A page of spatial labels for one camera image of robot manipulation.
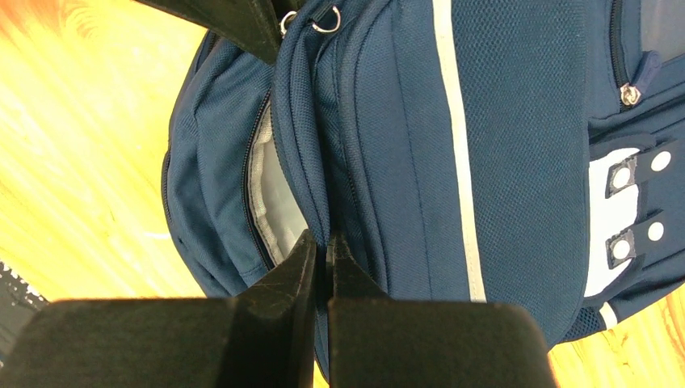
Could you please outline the navy blue backpack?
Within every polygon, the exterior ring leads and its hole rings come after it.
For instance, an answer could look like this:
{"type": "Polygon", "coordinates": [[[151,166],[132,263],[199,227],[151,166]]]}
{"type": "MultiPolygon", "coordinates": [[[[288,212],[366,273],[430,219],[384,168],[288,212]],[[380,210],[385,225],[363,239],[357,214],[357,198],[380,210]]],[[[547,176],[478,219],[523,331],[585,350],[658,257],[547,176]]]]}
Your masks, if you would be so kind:
{"type": "Polygon", "coordinates": [[[170,117],[167,225],[209,297],[304,230],[550,345],[683,285],[683,2],[300,1],[279,27],[272,65],[207,29],[170,117]]]}

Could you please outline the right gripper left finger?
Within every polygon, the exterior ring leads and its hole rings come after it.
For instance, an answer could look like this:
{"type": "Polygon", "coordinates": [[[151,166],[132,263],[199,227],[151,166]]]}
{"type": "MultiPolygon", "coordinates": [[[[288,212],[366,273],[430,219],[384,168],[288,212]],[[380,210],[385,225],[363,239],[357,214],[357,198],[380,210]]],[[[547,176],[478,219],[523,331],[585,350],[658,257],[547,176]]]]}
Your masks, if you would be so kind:
{"type": "Polygon", "coordinates": [[[316,259],[305,230],[283,263],[226,300],[217,386],[312,386],[316,259]]]}

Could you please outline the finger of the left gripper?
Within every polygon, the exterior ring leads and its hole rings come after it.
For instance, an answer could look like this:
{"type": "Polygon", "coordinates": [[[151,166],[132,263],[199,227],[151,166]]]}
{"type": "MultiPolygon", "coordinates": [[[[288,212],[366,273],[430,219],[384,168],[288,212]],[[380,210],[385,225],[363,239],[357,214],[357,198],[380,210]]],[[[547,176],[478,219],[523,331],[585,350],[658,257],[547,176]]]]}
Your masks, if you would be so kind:
{"type": "Polygon", "coordinates": [[[140,0],[195,23],[272,65],[281,45],[280,20],[300,9],[299,0],[140,0]]]}

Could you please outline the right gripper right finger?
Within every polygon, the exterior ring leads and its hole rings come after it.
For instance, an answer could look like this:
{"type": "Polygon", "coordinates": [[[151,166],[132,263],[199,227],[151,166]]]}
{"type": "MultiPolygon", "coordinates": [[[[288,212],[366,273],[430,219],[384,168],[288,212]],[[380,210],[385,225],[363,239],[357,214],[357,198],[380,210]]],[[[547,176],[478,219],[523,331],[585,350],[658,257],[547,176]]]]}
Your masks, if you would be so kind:
{"type": "Polygon", "coordinates": [[[375,348],[374,325],[366,314],[388,295],[355,261],[343,234],[331,236],[326,261],[332,287],[327,305],[330,384],[350,387],[366,376],[370,356],[365,352],[375,348]]]}

